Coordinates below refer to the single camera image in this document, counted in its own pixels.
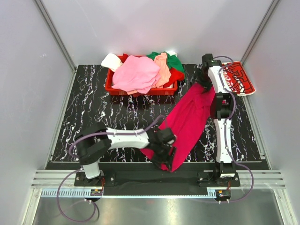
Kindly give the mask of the magenta t shirt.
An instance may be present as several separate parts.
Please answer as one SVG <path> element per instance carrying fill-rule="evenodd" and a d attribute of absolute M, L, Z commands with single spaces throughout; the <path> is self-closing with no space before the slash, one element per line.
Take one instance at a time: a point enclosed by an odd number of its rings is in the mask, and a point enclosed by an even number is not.
<path fill-rule="evenodd" d="M 213 88 L 206 91 L 200 84 L 195 83 L 159 126 L 161 130 L 169 127 L 177 136 L 173 145 L 176 152 L 171 172 L 183 164 L 202 135 L 214 96 Z"/>

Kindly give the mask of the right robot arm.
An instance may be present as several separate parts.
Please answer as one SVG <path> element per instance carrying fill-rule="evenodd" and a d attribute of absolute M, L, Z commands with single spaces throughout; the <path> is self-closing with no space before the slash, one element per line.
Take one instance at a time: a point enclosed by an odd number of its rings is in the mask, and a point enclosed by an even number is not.
<path fill-rule="evenodd" d="M 236 109 L 236 97 L 230 91 L 224 76 L 224 65 L 211 53 L 202 56 L 200 84 L 206 91 L 214 89 L 210 117 L 216 127 L 217 155 L 215 169 L 208 182 L 219 187 L 229 187 L 235 179 L 235 163 L 231 147 L 231 124 Z"/>

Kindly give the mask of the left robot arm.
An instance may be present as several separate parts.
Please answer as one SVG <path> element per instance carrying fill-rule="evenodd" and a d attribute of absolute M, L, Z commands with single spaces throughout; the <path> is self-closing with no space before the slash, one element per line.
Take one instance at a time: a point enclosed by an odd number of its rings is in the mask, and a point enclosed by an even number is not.
<path fill-rule="evenodd" d="M 76 147 L 79 163 L 84 171 L 85 180 L 92 186 L 101 181 L 98 160 L 112 149 L 136 148 L 150 150 L 150 158 L 155 165 L 165 165 L 172 169 L 176 149 L 173 147 L 177 136 L 169 127 L 159 129 L 152 125 L 138 130 L 116 130 L 98 123 L 81 131 L 71 147 Z"/>

